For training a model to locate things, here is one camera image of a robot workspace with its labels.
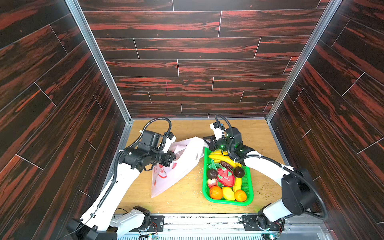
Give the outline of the dark round fake mangosteen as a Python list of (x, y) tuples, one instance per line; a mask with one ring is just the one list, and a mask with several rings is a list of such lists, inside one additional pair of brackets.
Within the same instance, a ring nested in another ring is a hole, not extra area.
[(217, 176), (218, 176), (218, 172), (217, 172), (217, 170), (215, 170), (215, 169), (209, 169), (208, 171), (207, 171), (207, 177), (208, 177), (208, 179), (216, 179), (217, 178)]
[(233, 173), (234, 173), (234, 176), (239, 179), (245, 176), (245, 170), (242, 167), (235, 167), (233, 169)]

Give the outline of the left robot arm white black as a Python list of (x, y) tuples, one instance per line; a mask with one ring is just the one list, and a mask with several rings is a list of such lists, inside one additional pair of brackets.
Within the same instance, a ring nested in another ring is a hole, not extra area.
[(74, 240), (117, 240), (131, 230), (147, 226), (150, 211), (135, 207), (127, 214), (114, 219), (121, 200), (147, 165), (169, 167), (176, 159), (172, 151), (141, 151), (125, 148), (114, 163), (111, 183), (106, 186), (92, 206), (77, 220), (67, 225), (68, 236)]

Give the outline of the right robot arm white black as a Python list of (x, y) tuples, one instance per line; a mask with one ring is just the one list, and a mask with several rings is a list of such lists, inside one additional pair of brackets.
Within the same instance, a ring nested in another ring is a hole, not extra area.
[(237, 128), (210, 125), (214, 134), (204, 137), (205, 148), (203, 193), (212, 202), (245, 203), (253, 197), (250, 170), (267, 176), (282, 190), (279, 200), (258, 210), (244, 225), (261, 231), (282, 232), (287, 218), (310, 215), (320, 220), (328, 218), (323, 199), (312, 184), (307, 170), (297, 170), (261, 155), (243, 144)]

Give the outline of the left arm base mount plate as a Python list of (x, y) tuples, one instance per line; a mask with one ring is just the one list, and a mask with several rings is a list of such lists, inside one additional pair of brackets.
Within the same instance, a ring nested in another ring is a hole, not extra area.
[(162, 232), (164, 230), (165, 216), (150, 215), (145, 217), (143, 224), (131, 232)]

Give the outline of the pink printed plastic bag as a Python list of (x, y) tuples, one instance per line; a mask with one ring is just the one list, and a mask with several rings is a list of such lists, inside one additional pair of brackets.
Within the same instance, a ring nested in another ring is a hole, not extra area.
[(170, 151), (176, 155), (169, 167), (155, 165), (152, 172), (151, 197), (155, 198), (185, 177), (201, 158), (207, 144), (198, 137), (172, 143)]

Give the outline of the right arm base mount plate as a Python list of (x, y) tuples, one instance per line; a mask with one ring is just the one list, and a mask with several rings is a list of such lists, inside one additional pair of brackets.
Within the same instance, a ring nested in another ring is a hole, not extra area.
[(242, 215), (239, 218), (239, 222), (243, 225), (245, 231), (282, 232), (285, 225), (284, 218), (271, 222), (267, 218), (260, 217), (256, 214)]

